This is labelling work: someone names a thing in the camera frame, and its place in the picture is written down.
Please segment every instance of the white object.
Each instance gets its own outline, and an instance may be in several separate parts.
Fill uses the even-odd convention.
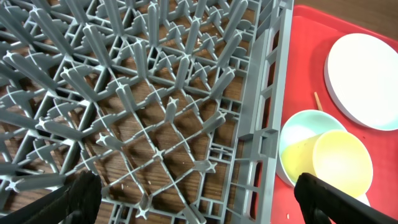
[[[280,159],[287,146],[331,130],[346,131],[336,118],[318,110],[300,111],[286,121],[280,132],[276,173],[287,185],[295,186],[295,182],[287,175]],[[366,195],[359,196],[357,199],[369,205]]]
[[[325,62],[325,83],[336,106],[356,123],[398,129],[398,54],[366,34],[346,35]]]

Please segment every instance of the black object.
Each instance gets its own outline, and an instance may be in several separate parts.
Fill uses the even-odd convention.
[[[83,171],[77,180],[60,187],[33,203],[0,218],[7,224],[57,224],[95,222],[101,204],[101,179]]]
[[[308,173],[298,178],[294,196],[306,224],[330,224],[330,219],[336,224],[398,224],[397,220]]]

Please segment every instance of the cup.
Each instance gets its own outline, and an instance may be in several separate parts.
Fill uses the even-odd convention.
[[[282,164],[294,182],[308,172],[354,198],[365,194],[373,179],[368,150],[357,137],[342,130],[288,146],[282,153]]]

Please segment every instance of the gray plastic dish rack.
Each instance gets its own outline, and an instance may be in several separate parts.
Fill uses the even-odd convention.
[[[128,173],[103,185],[103,202],[114,205],[109,223],[128,223],[133,210],[137,211],[136,217],[146,218],[149,213],[158,213],[170,217],[171,223],[176,219],[192,224],[206,223],[206,218],[224,223],[226,212],[232,213],[231,223],[270,222],[293,0],[232,0],[230,3],[223,0],[176,0],[177,7],[173,11],[169,9],[169,0],[59,0],[56,5],[50,5],[46,0],[2,0],[0,3],[0,121],[18,127],[0,134],[3,157],[0,163],[0,208],[4,208],[12,190],[56,189],[63,185],[68,176],[83,168],[97,174],[95,161],[119,153]],[[138,7],[147,7],[147,13],[141,13]],[[242,19],[247,9],[254,11],[253,24]],[[188,19],[189,28],[173,22],[180,17]],[[221,21],[225,20],[229,22],[223,28]],[[221,37],[200,31],[201,27],[209,24],[218,29]],[[159,26],[164,26],[168,32],[162,39],[159,38]],[[184,35],[188,35],[185,42],[182,41]],[[52,44],[43,42],[47,39]],[[177,44],[176,49],[162,45],[170,40]],[[248,51],[238,46],[242,40],[249,42]],[[217,56],[215,45],[223,41],[226,46]],[[27,54],[16,52],[24,47],[28,48]],[[195,55],[201,50],[207,50],[212,60]],[[121,66],[121,62],[129,57],[134,59],[136,70]],[[173,71],[174,63],[179,63],[177,72]],[[57,68],[53,78],[48,71],[52,67]],[[154,75],[163,68],[170,72],[172,80]],[[118,78],[114,71],[124,76]],[[207,83],[211,71],[219,74],[212,87]],[[85,80],[90,73],[99,74],[94,87]],[[235,76],[243,78],[240,100],[223,96]],[[36,82],[41,89],[24,90],[20,80],[26,77]],[[196,78],[203,82],[206,91],[190,86],[190,82]],[[147,82],[152,89],[140,102],[134,99],[131,91],[131,86],[138,82]],[[151,83],[160,83],[167,88],[156,89]],[[183,93],[188,102],[178,112],[178,99],[169,97],[177,90]],[[124,110],[103,114],[97,102],[115,93]],[[194,100],[190,94],[201,98]],[[34,111],[29,100],[37,96],[43,97],[43,100],[38,110]],[[166,105],[162,103],[162,98],[169,99]],[[215,100],[217,107],[214,115],[203,121],[198,106],[206,100]],[[136,111],[153,102],[158,102],[162,108],[164,120],[145,127],[140,123]],[[220,107],[222,103],[227,104],[227,109]],[[9,110],[15,105],[23,113]],[[238,106],[237,111],[232,110],[233,105]],[[76,108],[85,109],[79,125],[73,123],[68,113]],[[184,137],[173,121],[188,110],[194,111],[202,129]],[[90,118],[95,113],[98,119],[92,121]],[[109,127],[127,115],[137,119],[141,131],[121,141]],[[66,123],[57,122],[55,118],[59,116]],[[228,119],[238,123],[231,147],[213,142],[214,130]],[[165,123],[170,123],[174,128],[180,142],[169,149],[159,150],[151,141],[149,133]],[[106,128],[109,134],[100,134],[96,143],[108,150],[91,156],[82,139],[101,128]],[[209,142],[205,159],[198,161],[192,156],[187,142],[203,133],[209,137]],[[6,141],[15,136],[23,136],[23,140],[12,157]],[[153,151],[154,156],[143,165],[134,167],[122,148],[139,136],[145,136],[151,147],[148,150]],[[238,140],[244,141],[240,158],[236,158]],[[61,169],[55,165],[51,154],[60,146],[68,147]],[[173,178],[163,158],[178,146],[185,148],[194,166],[184,175]],[[220,156],[211,156],[211,151],[216,151]],[[78,153],[83,161],[73,166],[72,160]],[[43,174],[25,168],[36,159],[49,164],[53,173]],[[172,181],[148,194],[135,172],[155,161],[162,164]],[[221,200],[214,200],[202,196],[201,190],[205,176],[214,173],[219,163],[225,163],[227,170]],[[231,182],[234,163],[240,163],[237,183]],[[261,181],[256,187],[254,181],[258,163],[262,164],[262,169]],[[201,179],[197,199],[188,204],[177,183],[192,172],[199,172]],[[139,203],[126,203],[109,197],[109,188],[125,178],[131,178],[141,191]],[[227,202],[232,185],[236,187],[236,193],[233,208],[229,208]],[[152,206],[153,197],[170,187],[177,189],[185,206],[178,213],[157,210]],[[259,199],[256,218],[250,216],[254,193]],[[207,212],[199,212],[201,200],[207,201]],[[214,215],[211,214],[211,208],[216,204],[220,209]],[[127,217],[122,218],[122,210],[128,210]]]

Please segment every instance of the red surface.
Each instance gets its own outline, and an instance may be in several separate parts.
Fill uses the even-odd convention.
[[[396,40],[307,6],[294,7],[282,125],[299,111],[316,109],[313,93],[317,92],[324,112],[334,116],[362,140],[371,155],[374,175],[366,195],[372,208],[398,219],[398,131],[377,131],[352,122],[333,104],[325,86],[323,66],[326,56],[340,37],[352,33],[373,35],[398,51]],[[304,223],[293,189],[278,176],[275,178],[271,223]]]

